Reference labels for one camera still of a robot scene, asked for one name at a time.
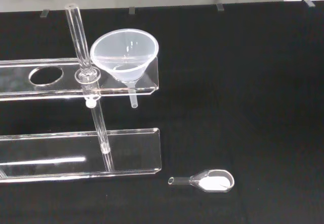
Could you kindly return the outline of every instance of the acrylic shelf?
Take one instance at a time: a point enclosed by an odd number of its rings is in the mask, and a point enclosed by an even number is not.
[[[30,80],[31,72],[36,68],[59,67],[63,76],[57,82],[36,86]],[[101,71],[98,80],[99,87],[86,91],[75,78],[79,69],[77,58],[34,59],[0,61],[0,101],[35,100],[59,98],[84,98],[87,95],[127,96],[131,95],[129,88],[116,81],[105,71]],[[150,63],[143,77],[138,80],[131,92],[136,95],[150,95],[158,89],[157,58]]]

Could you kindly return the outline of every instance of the circular hole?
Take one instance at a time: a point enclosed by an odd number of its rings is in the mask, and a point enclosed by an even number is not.
[[[29,81],[36,86],[48,86],[63,77],[63,70],[58,66],[37,67],[29,74]]]
[[[173,183],[173,181],[174,181],[173,177],[169,178],[168,184],[171,185]]]

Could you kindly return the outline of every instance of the clear acrylic stand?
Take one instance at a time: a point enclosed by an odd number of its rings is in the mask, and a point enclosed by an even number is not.
[[[156,52],[151,53],[149,40],[138,40],[129,33],[134,30],[128,29],[128,33],[123,34],[123,42],[119,43],[125,46],[120,49],[124,53],[123,60],[107,54],[105,63],[120,63],[122,67],[114,72],[123,76],[134,72],[129,67],[143,69],[134,81],[119,80],[118,75],[107,71],[108,74],[93,65],[94,58],[89,56],[77,5],[70,4],[65,9],[77,58],[0,61],[0,101],[84,98],[91,109],[96,131],[1,136],[0,183],[160,171],[159,130],[107,130],[100,105],[102,96],[130,96],[134,107],[137,95],[150,95],[158,89],[158,46]],[[142,34],[151,38],[144,31]]]

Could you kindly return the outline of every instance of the vertical support rod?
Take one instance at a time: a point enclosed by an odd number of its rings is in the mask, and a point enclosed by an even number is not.
[[[96,84],[98,84],[97,80],[99,79],[100,74],[98,74],[97,70],[91,65],[91,59],[89,56],[86,35],[83,28],[79,7],[77,6],[77,4],[68,4],[65,6],[65,12],[76,56],[80,66],[80,70],[78,70],[75,74],[75,79],[82,84],[83,88],[94,89],[93,87]],[[99,101],[100,96],[94,95],[93,97],[85,98],[86,101],[90,100],[90,103],[88,102],[87,106],[90,106],[91,108],[91,113],[97,131],[106,171],[113,171],[114,168],[111,157],[110,145]]]
[[[107,136],[107,130],[105,121],[103,119],[100,99],[97,100],[97,105],[91,109],[92,118],[95,123],[100,149],[102,153],[102,157],[105,163],[106,171],[113,171],[113,162],[111,157],[111,150]]]
[[[97,71],[91,65],[80,9],[77,4],[67,4],[65,6],[65,12],[76,56],[80,65],[78,79],[83,82],[91,82],[95,80],[98,75]]]

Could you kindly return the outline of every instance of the black tablecloth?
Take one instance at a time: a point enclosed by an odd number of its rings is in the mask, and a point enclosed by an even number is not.
[[[104,98],[107,129],[158,127],[156,175],[0,185],[1,223],[324,223],[324,2],[84,10],[88,44],[159,42],[160,89]],[[0,60],[75,57],[63,11],[0,14]],[[0,134],[94,130],[83,99],[0,102]],[[226,194],[168,178],[223,168]]]

